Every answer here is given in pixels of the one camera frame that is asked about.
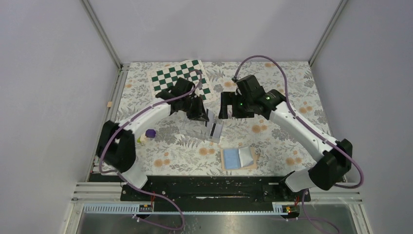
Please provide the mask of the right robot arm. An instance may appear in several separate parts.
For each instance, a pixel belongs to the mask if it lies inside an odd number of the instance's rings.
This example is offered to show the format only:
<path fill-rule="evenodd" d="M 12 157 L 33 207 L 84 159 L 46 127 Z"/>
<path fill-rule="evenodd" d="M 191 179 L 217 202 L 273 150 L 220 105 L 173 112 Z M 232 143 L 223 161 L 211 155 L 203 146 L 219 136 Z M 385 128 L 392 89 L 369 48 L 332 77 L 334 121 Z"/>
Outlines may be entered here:
<path fill-rule="evenodd" d="M 228 106 L 235 118 L 260 115 L 286 130 L 316 162 L 283 178 L 281 198 L 291 201 L 300 191 L 313 187 L 328 191 L 351 169 L 353 146 L 349 140 L 339 141 L 318 129 L 296 113 L 282 93 L 275 89 L 265 91 L 254 75 L 240 79 L 236 85 L 236 91 L 221 93 L 220 119 L 228 118 Z"/>

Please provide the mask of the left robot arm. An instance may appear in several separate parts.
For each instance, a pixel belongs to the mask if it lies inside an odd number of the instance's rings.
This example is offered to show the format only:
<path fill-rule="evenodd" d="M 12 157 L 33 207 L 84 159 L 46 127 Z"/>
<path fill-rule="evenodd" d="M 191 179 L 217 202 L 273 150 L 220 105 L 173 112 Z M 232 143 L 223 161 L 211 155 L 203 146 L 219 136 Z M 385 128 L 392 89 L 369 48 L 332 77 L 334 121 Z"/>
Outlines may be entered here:
<path fill-rule="evenodd" d="M 146 200 L 151 194 L 148 177 L 138 164 L 136 155 L 137 139 L 156 123 L 168 118 L 175 112 L 185 112 L 190 120 L 208 121 L 203 99 L 196 94 L 197 84 L 178 78 L 175 85 L 156 94 L 154 101 L 132 117 L 120 122 L 106 121 L 98 141 L 96 155 L 99 157 L 99 171 L 104 174 L 103 163 L 113 167 L 130 187 L 132 194 L 139 200 Z"/>

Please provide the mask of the beige card holder wallet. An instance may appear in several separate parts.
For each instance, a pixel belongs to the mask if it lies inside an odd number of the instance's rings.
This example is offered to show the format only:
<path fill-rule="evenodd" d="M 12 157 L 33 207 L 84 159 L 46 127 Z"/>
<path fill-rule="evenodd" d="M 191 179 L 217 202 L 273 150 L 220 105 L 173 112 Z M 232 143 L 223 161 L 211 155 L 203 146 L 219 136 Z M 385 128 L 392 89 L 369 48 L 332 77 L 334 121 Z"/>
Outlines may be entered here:
<path fill-rule="evenodd" d="M 258 156 L 253 147 L 222 149 L 220 156 L 223 171 L 257 169 Z"/>

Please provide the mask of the clear plastic card box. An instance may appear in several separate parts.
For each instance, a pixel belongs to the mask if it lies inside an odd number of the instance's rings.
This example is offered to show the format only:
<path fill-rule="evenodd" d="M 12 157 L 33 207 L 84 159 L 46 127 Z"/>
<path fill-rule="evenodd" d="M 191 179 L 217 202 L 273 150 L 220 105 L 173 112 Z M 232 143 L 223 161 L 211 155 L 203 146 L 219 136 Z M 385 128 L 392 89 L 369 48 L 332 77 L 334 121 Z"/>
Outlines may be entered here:
<path fill-rule="evenodd" d="M 206 109 L 206 114 L 209 121 L 194 121 L 185 119 L 180 127 L 181 134 L 200 140 L 219 143 L 224 122 L 221 119 L 218 119 L 217 116 L 209 109 Z"/>

